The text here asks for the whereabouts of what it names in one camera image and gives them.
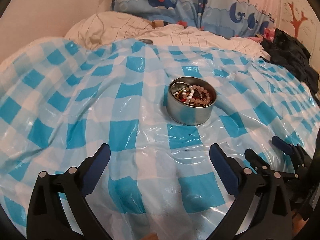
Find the silver bangle with charm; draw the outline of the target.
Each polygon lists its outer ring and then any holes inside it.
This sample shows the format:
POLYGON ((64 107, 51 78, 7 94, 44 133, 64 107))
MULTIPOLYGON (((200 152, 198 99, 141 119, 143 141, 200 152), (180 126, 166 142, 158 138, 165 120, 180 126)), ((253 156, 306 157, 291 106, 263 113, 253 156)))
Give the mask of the silver bangle with charm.
POLYGON ((177 96, 180 92, 186 91, 190 85, 182 81, 175 81, 170 85, 170 92, 173 96, 177 96))

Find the round silver metal tin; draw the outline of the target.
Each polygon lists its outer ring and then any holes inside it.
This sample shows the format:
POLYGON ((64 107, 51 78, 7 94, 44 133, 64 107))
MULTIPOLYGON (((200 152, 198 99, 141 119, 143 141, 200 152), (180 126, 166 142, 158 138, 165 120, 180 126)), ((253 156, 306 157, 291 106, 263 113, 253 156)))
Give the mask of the round silver metal tin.
POLYGON ((217 99, 215 89, 203 79, 185 76, 171 81, 167 92, 167 112, 180 124, 196 126, 205 123, 217 99), (182 81, 190 85, 186 91, 173 96, 170 85, 182 81))

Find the black clothing pile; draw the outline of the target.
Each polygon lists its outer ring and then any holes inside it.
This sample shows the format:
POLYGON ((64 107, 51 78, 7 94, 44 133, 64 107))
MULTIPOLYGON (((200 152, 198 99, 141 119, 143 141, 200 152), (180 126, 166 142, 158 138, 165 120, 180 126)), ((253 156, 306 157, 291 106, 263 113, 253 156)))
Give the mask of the black clothing pile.
POLYGON ((272 64, 285 67, 305 83, 313 94, 318 93, 319 74, 310 66, 309 51, 296 38, 276 29, 273 41, 264 38, 261 45, 270 55, 272 64))

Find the blue white checkered plastic sheet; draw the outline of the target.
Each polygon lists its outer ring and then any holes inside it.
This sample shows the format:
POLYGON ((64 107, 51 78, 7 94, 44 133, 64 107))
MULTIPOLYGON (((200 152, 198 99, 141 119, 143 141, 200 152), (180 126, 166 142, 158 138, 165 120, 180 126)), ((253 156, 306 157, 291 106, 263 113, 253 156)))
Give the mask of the blue white checkered plastic sheet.
POLYGON ((233 201, 209 160, 212 144, 240 161, 251 148, 292 171, 271 138, 313 154, 318 130, 308 90, 261 59, 133 39, 89 50, 54 38, 1 65, 1 206, 25 234, 37 175, 63 173, 107 143, 111 160, 87 201, 114 239, 206 239, 233 201), (185 76, 217 93, 203 124, 167 112, 168 86, 185 76))

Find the blue whale print curtain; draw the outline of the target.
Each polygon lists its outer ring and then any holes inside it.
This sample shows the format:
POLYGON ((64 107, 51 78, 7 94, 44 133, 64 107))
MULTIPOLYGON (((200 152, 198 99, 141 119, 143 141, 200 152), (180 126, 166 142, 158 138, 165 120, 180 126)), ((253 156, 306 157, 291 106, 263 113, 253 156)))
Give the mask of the blue whale print curtain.
POLYGON ((263 35, 273 28, 279 0, 112 0, 111 8, 231 38, 263 35))

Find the silver tin lid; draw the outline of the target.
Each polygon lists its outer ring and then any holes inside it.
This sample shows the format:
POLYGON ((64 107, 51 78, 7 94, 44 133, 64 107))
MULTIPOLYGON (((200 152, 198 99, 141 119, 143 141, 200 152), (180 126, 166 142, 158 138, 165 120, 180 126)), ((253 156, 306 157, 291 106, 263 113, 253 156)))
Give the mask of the silver tin lid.
POLYGON ((149 40, 149 39, 139 39, 140 42, 143 42, 145 44, 150 44, 152 45, 153 44, 153 41, 152 40, 149 40))

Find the white striped quilt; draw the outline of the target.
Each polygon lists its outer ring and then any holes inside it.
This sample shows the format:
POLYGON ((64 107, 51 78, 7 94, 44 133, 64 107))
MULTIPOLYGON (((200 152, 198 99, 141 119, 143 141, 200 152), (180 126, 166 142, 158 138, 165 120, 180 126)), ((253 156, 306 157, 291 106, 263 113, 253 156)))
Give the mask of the white striped quilt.
POLYGON ((112 42, 134 38, 149 39, 157 46, 188 46, 238 51, 251 57, 270 55, 262 45, 249 38, 230 39, 179 24, 164 25, 163 21, 151 22, 135 15, 106 11, 94 14, 76 23, 65 38, 87 48, 97 49, 112 42))

